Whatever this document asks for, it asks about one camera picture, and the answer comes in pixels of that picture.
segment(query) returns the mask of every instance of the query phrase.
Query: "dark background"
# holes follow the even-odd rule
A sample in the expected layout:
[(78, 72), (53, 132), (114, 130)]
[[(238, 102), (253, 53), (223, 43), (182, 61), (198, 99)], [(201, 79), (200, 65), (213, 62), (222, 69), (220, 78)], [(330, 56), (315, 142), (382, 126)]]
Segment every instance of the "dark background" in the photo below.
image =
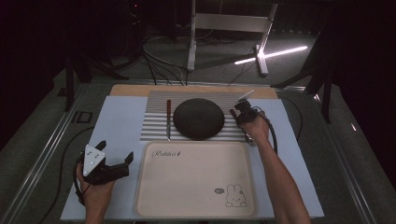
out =
[[(189, 1), (111, 2), (98, 0), (95, 7), (88, 1), (0, 3), (0, 148), (53, 88), (52, 79), (64, 69), (65, 55), (80, 62), (76, 64), (80, 69), (78, 77), (81, 81), (89, 81), (91, 74), (76, 52), (109, 62), (113, 55), (139, 53), (143, 38), (140, 33), (145, 30), (146, 23), (175, 37), (179, 35), (175, 23), (183, 26), (190, 22)], [(246, 12), (246, 2), (229, 2), (224, 4), (224, 13)], [(396, 134), (396, 111), (391, 95), (396, 74), (393, 31), (396, 18), (392, 14), (391, 1), (320, 1), (335, 4), (315, 9), (317, 2), (289, 1), (279, 8), (274, 28), (318, 35), (305, 67), (320, 64), (332, 71), (332, 82), (340, 86), (346, 103), (395, 186), (392, 163), (396, 146), (392, 138)], [(204, 0), (197, 8), (213, 13), (219, 10)], [(141, 21), (131, 17), (131, 11)], [(117, 45), (118, 40), (125, 38), (125, 32), (130, 33), (131, 45), (127, 48)]]

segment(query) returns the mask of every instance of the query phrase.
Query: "knife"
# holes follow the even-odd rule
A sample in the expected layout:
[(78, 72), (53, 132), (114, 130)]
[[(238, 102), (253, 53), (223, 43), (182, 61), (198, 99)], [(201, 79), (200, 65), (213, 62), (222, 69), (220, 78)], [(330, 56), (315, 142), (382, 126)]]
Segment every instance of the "knife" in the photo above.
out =
[(171, 100), (166, 101), (166, 137), (171, 140)]

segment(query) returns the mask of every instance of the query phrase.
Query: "black round plate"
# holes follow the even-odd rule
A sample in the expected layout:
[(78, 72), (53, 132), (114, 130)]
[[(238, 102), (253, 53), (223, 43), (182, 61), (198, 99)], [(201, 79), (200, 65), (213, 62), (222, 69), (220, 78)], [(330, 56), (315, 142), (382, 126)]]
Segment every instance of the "black round plate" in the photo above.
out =
[(175, 110), (173, 122), (177, 130), (193, 140), (205, 140), (218, 134), (224, 126), (224, 113), (206, 99), (190, 99)]

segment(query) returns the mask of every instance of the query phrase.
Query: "black and white striped surface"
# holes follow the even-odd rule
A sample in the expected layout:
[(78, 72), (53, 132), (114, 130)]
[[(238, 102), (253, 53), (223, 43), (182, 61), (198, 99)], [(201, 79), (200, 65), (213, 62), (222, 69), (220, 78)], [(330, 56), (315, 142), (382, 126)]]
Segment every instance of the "black and white striped surface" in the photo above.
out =
[(151, 91), (148, 96), (143, 128), (140, 141), (166, 140), (166, 100), (172, 100), (171, 116), (171, 140), (189, 140), (182, 135), (173, 123), (173, 113), (177, 106), (186, 100), (202, 98), (210, 100), (218, 105), (224, 113), (224, 127), (216, 136), (209, 141), (237, 141), (245, 142), (245, 136), (236, 126), (230, 109), (233, 108), (239, 97), (245, 92), (175, 92), (175, 91)]

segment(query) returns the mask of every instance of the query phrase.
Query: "right hand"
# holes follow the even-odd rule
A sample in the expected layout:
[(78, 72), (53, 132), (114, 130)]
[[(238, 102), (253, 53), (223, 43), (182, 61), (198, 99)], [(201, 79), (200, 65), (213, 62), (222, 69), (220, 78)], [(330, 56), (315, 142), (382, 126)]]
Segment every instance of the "right hand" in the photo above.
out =
[(269, 126), (262, 116), (264, 116), (264, 114), (260, 112), (259, 116), (257, 116), (253, 121), (240, 125), (240, 127), (243, 128), (245, 132), (256, 142), (258, 140), (268, 141)]

